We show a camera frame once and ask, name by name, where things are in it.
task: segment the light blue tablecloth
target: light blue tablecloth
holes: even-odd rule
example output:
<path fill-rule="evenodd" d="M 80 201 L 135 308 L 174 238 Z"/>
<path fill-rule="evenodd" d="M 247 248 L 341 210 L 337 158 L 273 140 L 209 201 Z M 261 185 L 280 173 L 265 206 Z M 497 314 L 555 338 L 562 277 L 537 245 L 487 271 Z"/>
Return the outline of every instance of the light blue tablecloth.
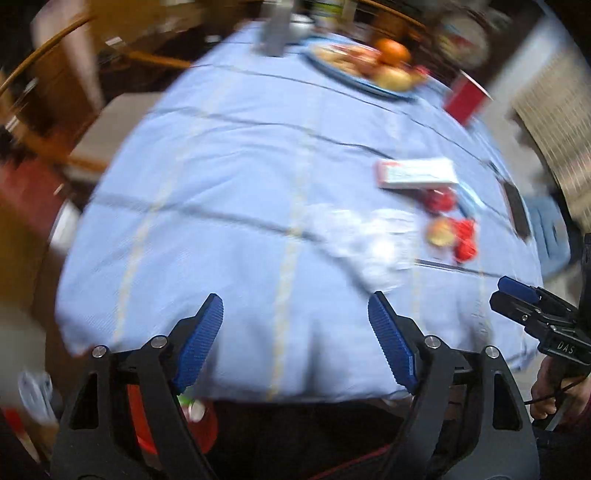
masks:
<path fill-rule="evenodd" d="M 501 275 L 541 284 L 519 239 L 485 127 L 441 110 L 441 84 L 415 102 L 376 98 L 317 71 L 292 46 L 259 55 L 254 23 L 185 72 L 125 141 L 86 208 L 61 278 L 57 318 L 73 353 L 141 346 L 191 316 L 210 292 L 224 323 L 195 392 L 249 401 L 340 401 L 400 391 L 367 320 L 369 292 L 301 238 L 307 205 L 367 214 L 420 205 L 376 187 L 379 158 L 451 158 L 487 205 L 479 251 L 418 246 L 397 313 L 463 349 L 498 345 L 513 368 L 536 341 L 491 312 Z"/>

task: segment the cable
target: cable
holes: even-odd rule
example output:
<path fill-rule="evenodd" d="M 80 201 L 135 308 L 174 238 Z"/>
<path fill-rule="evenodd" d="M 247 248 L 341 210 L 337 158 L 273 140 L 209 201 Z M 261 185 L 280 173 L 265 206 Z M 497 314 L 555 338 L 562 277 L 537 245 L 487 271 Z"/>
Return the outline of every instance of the cable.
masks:
<path fill-rule="evenodd" d="M 556 395 L 558 395 L 559 393 L 564 393 L 564 392 L 566 392 L 567 390 L 570 390 L 571 388 L 573 388 L 573 387 L 576 387 L 578 384 L 580 384 L 581 382 L 583 382 L 583 380 L 585 380 L 586 378 L 587 378 L 587 377 L 582 377 L 582 378 L 580 378 L 579 380 L 577 380 L 576 382 L 572 382 L 571 384 L 567 385 L 567 386 L 566 386 L 566 387 L 564 387 L 564 388 L 559 388 L 558 390 L 556 390 L 554 393 L 552 393 L 552 394 L 550 394 L 550 395 L 545 395 L 545 396 L 543 396 L 543 397 L 536 398 L 536 399 L 533 399 L 533 398 L 532 398 L 531 400 L 528 400 L 528 401 L 524 402 L 524 404 L 525 404 L 525 405 L 531 405 L 531 404 L 533 404 L 533 403 L 538 403 L 538 402 L 540 402 L 540 401 L 544 401 L 544 400 L 549 400 L 549 399 L 551 399 L 551 398 L 555 398 L 555 397 L 556 397 Z"/>

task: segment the clear plastic bag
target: clear plastic bag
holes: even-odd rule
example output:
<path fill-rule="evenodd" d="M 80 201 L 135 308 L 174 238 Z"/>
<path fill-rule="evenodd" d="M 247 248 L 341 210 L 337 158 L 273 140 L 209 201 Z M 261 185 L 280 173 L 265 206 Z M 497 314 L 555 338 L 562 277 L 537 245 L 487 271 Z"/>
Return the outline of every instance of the clear plastic bag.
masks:
<path fill-rule="evenodd" d="M 27 413 L 40 425 L 57 423 L 54 408 L 61 405 L 61 397 L 53 390 L 47 372 L 23 371 L 18 376 L 18 391 Z"/>
<path fill-rule="evenodd" d="M 363 217 L 327 204 L 312 205 L 307 230 L 342 258 L 368 291 L 388 292 L 408 281 L 417 229 L 408 212 L 380 209 Z"/>

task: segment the blue stool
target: blue stool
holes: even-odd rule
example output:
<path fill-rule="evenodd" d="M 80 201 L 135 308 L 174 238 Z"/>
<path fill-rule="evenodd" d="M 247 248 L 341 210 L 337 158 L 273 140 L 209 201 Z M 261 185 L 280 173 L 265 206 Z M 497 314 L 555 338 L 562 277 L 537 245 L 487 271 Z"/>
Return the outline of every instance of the blue stool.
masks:
<path fill-rule="evenodd" d="M 524 198 L 538 247 L 544 278 L 556 275 L 570 261 L 569 233 L 560 209 L 552 197 Z"/>

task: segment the hand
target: hand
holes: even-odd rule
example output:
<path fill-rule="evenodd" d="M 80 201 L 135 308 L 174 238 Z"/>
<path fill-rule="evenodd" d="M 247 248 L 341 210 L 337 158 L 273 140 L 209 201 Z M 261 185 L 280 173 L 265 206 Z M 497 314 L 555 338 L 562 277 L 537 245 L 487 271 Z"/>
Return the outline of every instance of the hand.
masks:
<path fill-rule="evenodd" d="M 551 379 L 550 368 L 556 362 L 553 358 L 547 356 L 542 360 L 540 370 L 538 371 L 538 380 L 531 387 L 531 398 L 536 399 L 546 395 L 552 395 L 558 387 L 558 384 Z M 560 388 L 568 387 L 571 383 L 580 380 L 581 377 L 565 378 L 560 383 Z M 579 385 L 569 388 L 565 392 L 569 397 L 573 397 L 573 403 L 569 410 L 565 412 L 561 420 L 562 423 L 570 423 L 577 419 L 582 414 L 583 410 L 589 402 L 591 397 L 591 377 L 587 377 Z M 544 419 L 550 414 L 556 413 L 556 399 L 549 398 L 548 400 L 540 401 L 530 405 L 530 414 L 536 419 Z"/>

